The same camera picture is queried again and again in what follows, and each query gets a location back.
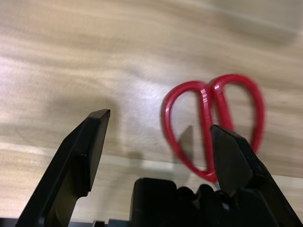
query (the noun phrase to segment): red plastic handle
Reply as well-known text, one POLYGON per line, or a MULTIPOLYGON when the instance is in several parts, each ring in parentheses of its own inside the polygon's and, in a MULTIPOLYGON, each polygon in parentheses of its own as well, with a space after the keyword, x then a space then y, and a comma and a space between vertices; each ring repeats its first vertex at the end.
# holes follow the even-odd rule
POLYGON ((201 81, 190 81, 176 86, 166 96, 163 109, 162 109, 162 126, 163 131, 169 141, 172 149, 178 156, 178 158, 194 173, 198 176, 210 181, 216 182, 217 177, 214 171, 214 158, 213 158, 213 147, 212 147, 212 136, 210 128, 213 124, 211 116, 211 105, 209 97, 209 87, 207 84, 201 81), (194 164, 184 154, 181 146, 177 142, 171 126, 171 110, 176 99, 187 91, 195 91, 199 96, 200 112, 201 112, 201 131, 203 132, 203 144, 205 149, 205 158, 207 162, 207 170, 202 171, 194 166, 194 164))
POLYGON ((238 83, 244 86, 253 98, 256 112, 256 120, 253 129, 253 136, 251 146, 253 151, 257 154, 258 147, 261 143, 262 133, 264 128, 264 104, 262 95, 257 85, 245 76, 238 74, 228 74, 215 78, 210 86, 202 81, 190 81, 176 86, 166 96, 163 102, 162 109, 162 127, 163 131, 170 143, 172 149, 178 158, 198 176, 210 181, 216 182, 217 177, 214 170, 214 158, 212 147, 212 136, 210 128, 213 124, 211 116, 212 99, 216 102, 219 114, 220 125, 224 128, 234 130, 230 112, 223 94, 223 87, 228 83, 238 83), (205 151, 205 158, 207 163, 207 170, 202 171, 198 169, 184 154, 181 146, 178 144, 171 126, 171 110, 176 99, 187 91, 195 91, 199 97, 200 113, 201 113, 201 132, 203 136, 203 145, 205 151))
POLYGON ((215 78, 211 82, 212 96, 216 103, 219 114, 219 122, 223 128, 234 131, 232 118, 230 115, 229 108, 224 97, 223 88, 228 83, 237 83, 247 89, 251 94, 251 97, 255 106, 255 123, 253 127, 252 138, 250 145, 255 154, 258 153, 258 148, 262 140, 262 134, 264 129, 264 103, 261 92, 258 86, 251 81, 249 78, 239 74, 228 74, 215 78))

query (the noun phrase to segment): red scissors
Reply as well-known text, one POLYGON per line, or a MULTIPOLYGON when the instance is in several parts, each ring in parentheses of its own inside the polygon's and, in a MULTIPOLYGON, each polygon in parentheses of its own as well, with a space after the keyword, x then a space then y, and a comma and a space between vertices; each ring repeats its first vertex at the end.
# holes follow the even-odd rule
POLYGON ((217 112, 219 115, 219 123, 222 127, 234 131, 231 115, 224 97, 223 88, 228 83, 237 83, 245 87, 252 96, 255 105, 255 123, 253 128, 252 139, 250 145, 253 151, 257 154, 258 147, 262 140, 262 133, 264 128, 264 103, 261 92, 257 85, 249 78, 239 74, 228 74, 215 78, 209 84, 202 81, 190 81, 180 84, 173 88, 166 96, 163 102, 162 109, 162 127, 166 138, 171 145, 173 151, 178 158, 198 176, 210 181, 216 182, 217 177, 214 170, 214 158, 212 147, 212 136, 210 128, 213 125, 211 109, 212 101, 215 101, 217 112), (207 163, 206 170, 197 168, 185 155, 181 146, 178 144, 171 126, 171 109, 176 99, 184 92, 194 91, 198 94, 200 102, 201 114, 201 131, 203 136, 203 145, 205 151, 205 158, 207 163))

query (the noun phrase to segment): wood grain surface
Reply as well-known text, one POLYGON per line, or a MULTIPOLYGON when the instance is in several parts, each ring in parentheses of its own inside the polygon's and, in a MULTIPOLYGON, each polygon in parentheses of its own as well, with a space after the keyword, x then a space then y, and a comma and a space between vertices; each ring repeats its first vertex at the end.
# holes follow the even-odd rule
MULTIPOLYGON (((127 218, 138 177, 197 188, 199 178, 174 169, 183 166, 161 130, 162 101, 182 82, 241 73, 259 85, 266 102, 259 157, 279 175, 303 218, 302 4, 0 1, 0 216, 19 216, 61 141, 104 108, 112 111, 102 157, 107 162, 101 161, 94 191, 79 202, 74 219, 127 218), (157 174, 141 162, 151 162, 157 174), (170 173, 158 174, 159 163, 170 173), (108 194, 114 199, 106 200, 108 194)), ((236 131, 249 138, 249 96, 234 85, 226 93, 236 131)), ((188 155, 205 166, 194 94, 176 102, 173 126, 188 155)))

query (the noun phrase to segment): black plastic part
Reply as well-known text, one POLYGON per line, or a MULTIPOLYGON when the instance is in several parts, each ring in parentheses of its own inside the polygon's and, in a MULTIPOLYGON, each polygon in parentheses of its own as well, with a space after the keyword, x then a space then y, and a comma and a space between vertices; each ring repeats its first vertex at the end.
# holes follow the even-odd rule
POLYGON ((110 117, 92 112, 62 142, 17 227, 67 227, 78 198, 91 191, 110 117))
POLYGON ((130 227, 198 227, 198 211, 192 201, 187 200, 188 190, 178 192, 175 183, 167 180, 137 180, 134 184, 130 227))
POLYGON ((233 195, 239 188, 257 190, 279 226, 303 226, 245 138, 218 125, 212 127, 212 137, 215 171, 223 191, 233 195))

